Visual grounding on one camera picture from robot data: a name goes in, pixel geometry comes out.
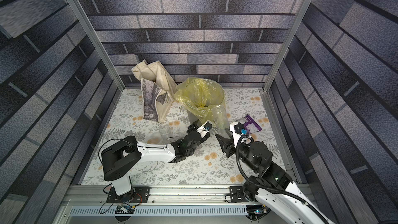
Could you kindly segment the small clear bean jar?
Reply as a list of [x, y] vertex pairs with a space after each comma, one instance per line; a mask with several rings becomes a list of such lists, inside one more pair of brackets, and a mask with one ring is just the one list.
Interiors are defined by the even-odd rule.
[[159, 133], [161, 135], [161, 141], [163, 144], [167, 144], [167, 140], [170, 137], [171, 129], [168, 124], [162, 124], [159, 126]]

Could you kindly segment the yellow plastic trash bag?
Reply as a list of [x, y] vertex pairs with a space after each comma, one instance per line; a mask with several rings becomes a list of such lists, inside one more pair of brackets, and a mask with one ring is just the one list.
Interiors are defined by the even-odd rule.
[[225, 105], [224, 89], [211, 79], [189, 77], [177, 85], [174, 97], [185, 110], [202, 122], [214, 121], [212, 109]]

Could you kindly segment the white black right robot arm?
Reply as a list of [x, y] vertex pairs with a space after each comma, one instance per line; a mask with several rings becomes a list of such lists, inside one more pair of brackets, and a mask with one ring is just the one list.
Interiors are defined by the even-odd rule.
[[290, 224], [332, 224], [299, 189], [291, 176], [272, 161], [272, 152], [252, 137], [234, 134], [225, 139], [216, 134], [227, 156], [235, 155], [237, 167], [245, 179], [243, 192], [251, 202], [258, 202]]

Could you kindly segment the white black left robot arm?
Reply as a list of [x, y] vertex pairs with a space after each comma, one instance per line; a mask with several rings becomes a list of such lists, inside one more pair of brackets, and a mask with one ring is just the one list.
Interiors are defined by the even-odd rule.
[[174, 142], [166, 139], [164, 146], [149, 146], [137, 141], [135, 136], [115, 139], [116, 143], [105, 149], [100, 148], [98, 158], [103, 166], [104, 180], [111, 189], [106, 192], [107, 203], [128, 203], [137, 196], [143, 197], [132, 186], [128, 172], [144, 162], [178, 163], [192, 156], [195, 150], [210, 137], [212, 123], [198, 126], [197, 121], [188, 126], [187, 135]]

